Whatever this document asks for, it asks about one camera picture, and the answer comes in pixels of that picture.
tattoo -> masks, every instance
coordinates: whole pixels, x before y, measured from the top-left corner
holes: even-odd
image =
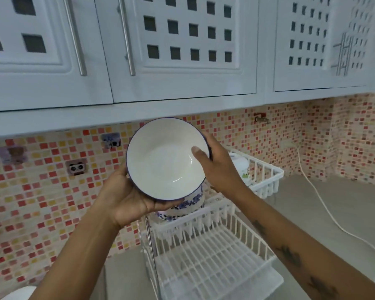
[[[321,295],[321,298],[324,300],[329,300],[329,299],[336,299],[338,296],[338,290],[336,287],[331,286],[327,287],[324,282],[322,282],[320,279],[315,278],[315,277],[310,277],[311,283],[308,285],[312,288],[315,288]]]
[[[291,252],[288,246],[282,245],[281,248],[276,248],[276,250],[282,252],[285,259],[289,261],[290,263],[298,267],[301,266],[300,255],[298,253]]]
[[[262,237],[265,236],[265,227],[263,227],[257,220],[253,222],[253,226],[258,230]]]

bowl rim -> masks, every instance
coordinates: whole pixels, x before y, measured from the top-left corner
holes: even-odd
[[[175,118],[175,117],[161,117],[161,118],[157,118],[157,119],[154,119],[154,120],[151,120],[147,123],[145,123],[143,126],[141,126],[137,131],[135,131],[134,135],[131,137],[131,139],[129,140],[129,144],[128,144],[128,147],[126,149],[126,156],[125,156],[125,164],[126,164],[126,170],[128,171],[128,174],[129,174],[129,178],[131,179],[132,183],[134,184],[134,186],[139,190],[141,191],[143,194],[145,194],[146,196],[150,197],[151,199],[154,199],[154,200],[158,200],[158,201],[176,201],[176,200],[180,200],[180,199],[183,199],[187,196],[190,196],[192,193],[194,193],[195,191],[197,191],[197,189],[202,186],[202,184],[204,183],[205,181],[205,176],[204,176],[204,179],[203,181],[200,183],[199,186],[197,186],[192,192],[190,192],[189,194],[187,194],[186,196],[183,196],[183,197],[180,197],[180,198],[176,198],[176,199],[170,199],[170,200],[167,200],[167,199],[160,199],[160,198],[155,198],[153,196],[150,196],[149,194],[145,193],[144,191],[142,191],[137,185],[136,183],[134,182],[131,174],[129,173],[129,170],[128,170],[128,150],[129,150],[129,145],[130,143],[132,142],[132,139],[134,138],[134,136],[137,134],[138,131],[140,131],[142,128],[144,128],[146,125],[148,125],[149,123],[151,122],[154,122],[154,121],[157,121],[157,120],[161,120],[161,119],[175,119],[175,120],[180,120],[180,121],[183,121],[191,126],[193,126],[198,132],[199,134],[203,137],[205,143],[207,144],[207,148],[208,148],[208,155],[209,155],[209,158],[212,160],[212,153],[211,153],[211,147],[208,145],[208,142],[207,142],[207,139],[205,138],[205,136],[200,132],[200,130],[195,127],[193,124],[183,120],[183,119],[180,119],[180,118]]]

backsplash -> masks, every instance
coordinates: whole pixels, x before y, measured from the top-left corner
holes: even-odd
[[[253,114],[264,112],[270,124],[255,122]],[[296,150],[281,148],[293,143],[309,176],[326,179],[336,172],[375,184],[375,95],[179,118],[283,168],[285,176],[298,171]],[[0,139],[0,298],[42,279],[144,124]],[[120,231],[109,256],[139,244],[132,223]]]

person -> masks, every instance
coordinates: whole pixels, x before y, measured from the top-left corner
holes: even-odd
[[[228,151],[211,134],[203,135],[213,160],[197,147],[192,154],[207,180],[245,214],[311,299],[375,299],[374,282],[257,197],[241,180]],[[152,201],[133,186],[126,166],[121,166],[105,182],[30,300],[89,299],[119,230],[147,213],[180,203]]]

wall outlet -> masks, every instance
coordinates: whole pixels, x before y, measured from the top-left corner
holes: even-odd
[[[280,148],[286,149],[286,148],[296,148],[295,143],[290,139],[285,139],[280,142]]]

